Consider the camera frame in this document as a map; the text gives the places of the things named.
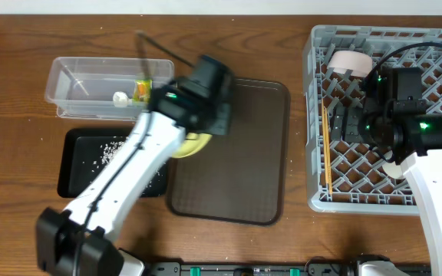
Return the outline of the yellow round plate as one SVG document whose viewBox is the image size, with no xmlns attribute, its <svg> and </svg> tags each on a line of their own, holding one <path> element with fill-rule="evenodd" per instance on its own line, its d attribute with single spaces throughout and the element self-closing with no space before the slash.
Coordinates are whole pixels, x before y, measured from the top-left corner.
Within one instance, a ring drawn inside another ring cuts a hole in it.
<svg viewBox="0 0 442 276">
<path fill-rule="evenodd" d="M 172 155 L 174 159 L 181 159 L 199 152 L 212 138 L 211 134 L 188 133 L 181 147 Z"/>
</svg>

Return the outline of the white tissue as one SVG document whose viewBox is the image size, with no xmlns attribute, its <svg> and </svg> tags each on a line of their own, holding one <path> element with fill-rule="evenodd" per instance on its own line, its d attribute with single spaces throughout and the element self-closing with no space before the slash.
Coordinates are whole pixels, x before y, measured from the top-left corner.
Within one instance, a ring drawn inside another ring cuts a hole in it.
<svg viewBox="0 0 442 276">
<path fill-rule="evenodd" d="M 117 91 L 113 95 L 113 104 L 115 107 L 127 107 L 132 100 L 123 91 Z"/>
</svg>

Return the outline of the rice grains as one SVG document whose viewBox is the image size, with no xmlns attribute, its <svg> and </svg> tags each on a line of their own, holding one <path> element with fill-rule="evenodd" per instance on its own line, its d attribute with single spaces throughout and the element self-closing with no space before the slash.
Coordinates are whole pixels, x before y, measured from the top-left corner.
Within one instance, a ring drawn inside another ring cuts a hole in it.
<svg viewBox="0 0 442 276">
<path fill-rule="evenodd" d="M 118 151 L 123 147 L 124 144 L 124 140 L 113 140 L 112 142 L 101 145 L 100 148 L 103 150 L 100 156 L 101 161 L 94 161 L 94 164 L 97 165 L 97 169 L 104 169 L 117 155 Z M 164 172 L 164 170 L 164 166 L 161 166 L 159 169 L 156 170 L 153 178 L 147 185 L 147 189 L 152 189 L 153 186 L 157 183 L 162 184 L 165 181 L 166 173 Z"/>
</svg>

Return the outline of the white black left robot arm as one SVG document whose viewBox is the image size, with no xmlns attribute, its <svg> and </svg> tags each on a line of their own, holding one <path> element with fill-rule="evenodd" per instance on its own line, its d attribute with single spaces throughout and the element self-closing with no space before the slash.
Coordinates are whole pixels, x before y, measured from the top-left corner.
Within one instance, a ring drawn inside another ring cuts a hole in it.
<svg viewBox="0 0 442 276">
<path fill-rule="evenodd" d="M 144 263 L 114 245 L 124 220 L 187 133 L 227 117 L 231 94 L 229 88 L 153 90 L 125 144 L 97 178 L 62 212 L 46 208 L 38 217 L 38 267 L 49 275 L 142 275 Z"/>
</svg>

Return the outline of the white pink bowl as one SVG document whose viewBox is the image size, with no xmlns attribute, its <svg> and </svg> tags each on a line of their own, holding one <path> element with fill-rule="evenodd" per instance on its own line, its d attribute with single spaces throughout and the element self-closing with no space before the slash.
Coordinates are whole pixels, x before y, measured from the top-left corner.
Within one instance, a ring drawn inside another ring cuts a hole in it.
<svg viewBox="0 0 442 276">
<path fill-rule="evenodd" d="M 373 68 L 373 60 L 357 51 L 336 51 L 328 63 L 328 68 L 332 68 L 337 74 L 350 71 L 353 77 L 366 77 Z"/>
</svg>

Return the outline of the green orange snack wrapper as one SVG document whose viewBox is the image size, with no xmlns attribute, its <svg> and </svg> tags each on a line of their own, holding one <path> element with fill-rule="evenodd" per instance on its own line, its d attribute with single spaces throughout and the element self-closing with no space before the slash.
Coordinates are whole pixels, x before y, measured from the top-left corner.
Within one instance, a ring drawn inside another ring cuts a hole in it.
<svg viewBox="0 0 442 276">
<path fill-rule="evenodd" d="M 151 79 L 136 80 L 132 100 L 135 102 L 147 103 L 150 100 L 152 88 L 153 81 Z"/>
</svg>

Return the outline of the clear plastic bin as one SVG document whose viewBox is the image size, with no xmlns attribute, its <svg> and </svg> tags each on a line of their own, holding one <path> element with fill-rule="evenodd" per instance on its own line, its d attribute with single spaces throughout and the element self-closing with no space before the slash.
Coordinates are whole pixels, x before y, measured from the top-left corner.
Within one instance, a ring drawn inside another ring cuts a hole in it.
<svg viewBox="0 0 442 276">
<path fill-rule="evenodd" d="M 69 113 L 133 116 L 137 107 L 116 107 L 113 95 L 124 92 L 132 98 L 137 83 L 146 77 L 159 87 L 174 76 L 167 59 L 125 57 L 57 57 L 53 60 L 45 99 Z"/>
</svg>

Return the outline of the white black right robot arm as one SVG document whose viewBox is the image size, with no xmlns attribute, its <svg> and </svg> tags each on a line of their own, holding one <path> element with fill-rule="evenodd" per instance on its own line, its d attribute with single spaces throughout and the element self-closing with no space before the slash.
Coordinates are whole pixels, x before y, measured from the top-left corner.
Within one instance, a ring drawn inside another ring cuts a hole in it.
<svg viewBox="0 0 442 276">
<path fill-rule="evenodd" d="M 442 115 L 336 107 L 331 136 L 388 148 L 419 210 L 433 275 L 442 275 Z"/>
</svg>

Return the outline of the small light green bowl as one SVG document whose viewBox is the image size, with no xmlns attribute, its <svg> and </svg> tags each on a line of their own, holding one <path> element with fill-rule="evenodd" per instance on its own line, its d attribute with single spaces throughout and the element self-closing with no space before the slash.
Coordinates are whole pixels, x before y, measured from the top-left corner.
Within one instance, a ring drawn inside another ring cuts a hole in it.
<svg viewBox="0 0 442 276">
<path fill-rule="evenodd" d="M 395 162 L 392 163 L 384 162 L 382 169 L 392 179 L 404 179 L 401 167 L 397 165 Z"/>
</svg>

